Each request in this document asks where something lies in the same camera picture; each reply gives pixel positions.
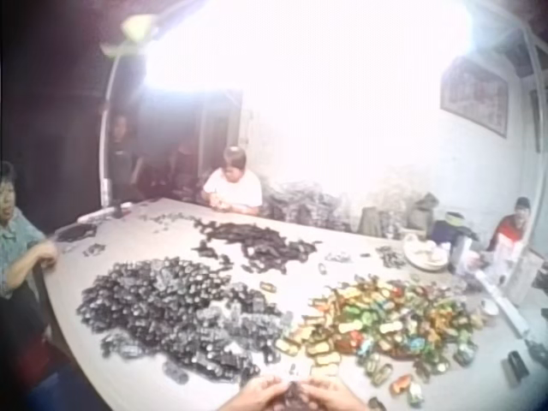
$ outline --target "orange capsule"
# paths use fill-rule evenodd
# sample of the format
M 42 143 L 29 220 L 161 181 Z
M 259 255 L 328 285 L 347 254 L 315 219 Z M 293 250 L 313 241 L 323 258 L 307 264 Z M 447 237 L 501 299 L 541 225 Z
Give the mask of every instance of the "orange capsule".
M 407 388 L 409 388 L 412 381 L 413 377 L 411 376 L 411 374 L 403 375 L 392 384 L 390 384 L 390 392 L 394 396 L 398 396 L 402 394 Z

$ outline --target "pile of black objects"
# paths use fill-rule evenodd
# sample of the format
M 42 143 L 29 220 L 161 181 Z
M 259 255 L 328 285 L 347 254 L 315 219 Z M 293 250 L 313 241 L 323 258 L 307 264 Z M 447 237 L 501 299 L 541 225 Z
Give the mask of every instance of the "pile of black objects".
M 247 351 L 229 345 L 237 341 L 275 362 L 271 347 L 282 332 L 281 313 L 259 291 L 227 288 L 222 272 L 178 258 L 116 264 L 82 292 L 77 313 L 94 332 L 109 332 L 101 342 L 105 357 L 117 353 L 131 360 L 161 352 L 168 357 L 165 374 L 178 384 L 188 381 L 185 370 L 245 384 L 260 370 Z M 211 306 L 227 297 L 247 314 L 227 319 Z
M 230 270 L 234 266 L 234 263 L 232 262 L 232 260 L 230 260 L 230 257 L 228 255 L 217 254 L 215 248 L 209 247 L 207 245 L 206 240 L 200 241 L 200 245 L 196 248 L 193 248 L 193 250 L 196 251 L 200 257 L 205 257 L 207 259 L 218 259 L 221 263 L 221 266 L 225 270 Z
M 378 256 L 383 260 L 383 265 L 386 268 L 397 268 L 400 270 L 405 266 L 405 258 L 401 253 L 398 253 L 390 246 L 377 248 Z
M 278 363 L 281 356 L 274 344 L 290 328 L 292 313 L 282 315 L 260 291 L 244 283 L 230 285 L 226 307 L 230 309 L 226 329 L 235 341 L 244 349 L 262 353 L 266 365 Z
M 264 184 L 261 216 L 321 229 L 350 231 L 348 216 L 341 213 L 341 199 L 326 194 L 318 184 L 291 182 L 279 187 Z
M 197 218 L 194 220 L 194 227 L 205 235 L 205 241 L 195 248 L 201 255 L 204 253 L 216 255 L 215 250 L 207 245 L 211 240 L 225 240 L 228 244 L 240 243 L 241 251 L 248 261 L 248 264 L 243 265 L 242 268 L 248 272 L 263 273 L 274 269 L 286 274 L 286 264 L 290 260 L 307 262 L 308 256 L 317 251 L 313 243 L 303 240 L 286 241 L 278 231 L 262 229 L 254 224 L 215 221 L 203 223 Z

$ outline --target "green capsule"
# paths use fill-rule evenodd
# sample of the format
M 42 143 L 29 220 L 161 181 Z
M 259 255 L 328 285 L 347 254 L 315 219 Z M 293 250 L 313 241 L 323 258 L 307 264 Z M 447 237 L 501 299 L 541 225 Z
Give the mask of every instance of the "green capsule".
M 370 312 L 365 311 L 363 314 L 361 314 L 361 323 L 364 325 L 364 327 L 371 327 L 373 321 L 374 318 Z
M 361 314 L 361 310 L 355 306 L 346 306 L 342 312 L 352 317 L 358 317 Z

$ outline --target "table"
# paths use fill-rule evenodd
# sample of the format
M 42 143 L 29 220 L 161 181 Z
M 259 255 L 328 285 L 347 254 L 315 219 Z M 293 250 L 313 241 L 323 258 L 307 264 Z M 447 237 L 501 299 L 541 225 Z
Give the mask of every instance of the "table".
M 162 259 L 180 256 L 184 259 L 201 260 L 211 264 L 211 260 L 200 259 L 191 248 L 197 247 L 203 236 L 189 220 L 177 220 L 168 229 L 155 223 L 150 217 L 166 213 L 183 213 L 201 217 L 205 221 L 256 223 L 279 230 L 289 239 L 322 241 L 319 251 L 311 255 L 309 263 L 291 262 L 288 275 L 277 271 L 266 274 L 248 274 L 240 268 L 244 263 L 239 245 L 225 245 L 214 241 L 219 253 L 226 253 L 236 262 L 232 271 L 233 282 L 244 281 L 258 288 L 260 281 L 276 284 L 278 292 L 272 298 L 283 310 L 302 313 L 307 309 L 309 297 L 324 291 L 326 284 L 335 285 L 341 281 L 352 281 L 354 274 L 362 276 L 372 273 L 382 278 L 408 279 L 409 272 L 420 274 L 422 281 L 429 283 L 451 281 L 448 273 L 427 274 L 410 267 L 403 270 L 386 269 L 375 252 L 376 247 L 390 245 L 400 248 L 398 241 L 353 235 L 326 229 L 304 227 L 291 223 L 267 220 L 257 217 L 216 213 L 198 205 L 184 204 L 173 200 L 160 200 L 153 203 L 135 205 L 132 212 L 120 220 L 110 220 L 99 225 L 94 238 L 75 244 L 74 249 L 63 253 L 55 271 L 45 276 L 46 288 L 57 321 L 63 331 L 74 357 L 87 375 L 97 392 L 115 411 L 212 411 L 218 408 L 237 391 L 236 384 L 215 384 L 191 373 L 188 384 L 180 386 L 164 376 L 164 357 L 124 361 L 117 355 L 104 359 L 99 347 L 102 335 L 94 335 L 80 322 L 76 308 L 81 303 L 81 291 L 90 287 L 95 277 L 105 275 L 116 263 L 141 259 Z M 83 251 L 94 243 L 106 245 L 98 256 L 85 257 Z M 63 250 L 67 245 L 60 244 Z M 318 263 L 332 251 L 346 251 L 353 256 L 355 264 L 327 262 L 328 276 L 321 276 Z M 360 258 L 360 253 L 370 253 L 370 258 Z M 532 329 L 545 336 L 546 323 L 540 317 L 539 308 L 545 296 L 532 289 L 526 299 L 521 314 L 529 321 Z M 469 305 L 479 303 L 480 296 L 472 298 Z M 424 410 L 512 410 L 533 407 L 548 392 L 548 372 L 529 356 L 525 343 L 516 338 L 504 318 L 499 318 L 492 327 L 476 331 L 474 341 L 479 345 L 475 362 L 468 368 L 460 368 L 451 360 L 452 369 L 445 375 L 435 376 L 430 384 L 423 385 L 426 402 Z M 502 361 L 512 350 L 520 352 L 531 375 L 518 387 L 512 387 L 503 372 Z M 260 354 L 254 356 L 262 365 Z M 391 361 L 395 371 L 392 379 L 412 372 L 411 362 Z M 283 357 L 280 364 L 264 368 L 263 372 L 287 371 L 294 359 Z M 356 395 L 364 400 L 377 396 L 390 410 L 410 409 L 405 396 L 392 398 L 388 384 L 376 389 L 363 374 L 363 369 L 354 365 L 354 357 L 345 357 L 339 376 Z

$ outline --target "woman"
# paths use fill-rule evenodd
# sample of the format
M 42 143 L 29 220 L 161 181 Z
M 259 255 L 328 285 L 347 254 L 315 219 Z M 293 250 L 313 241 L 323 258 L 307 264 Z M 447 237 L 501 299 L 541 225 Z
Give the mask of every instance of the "woman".
M 232 146 L 224 151 L 223 156 L 224 167 L 211 174 L 202 197 L 216 211 L 258 215 L 263 194 L 259 178 L 246 169 L 246 152 Z

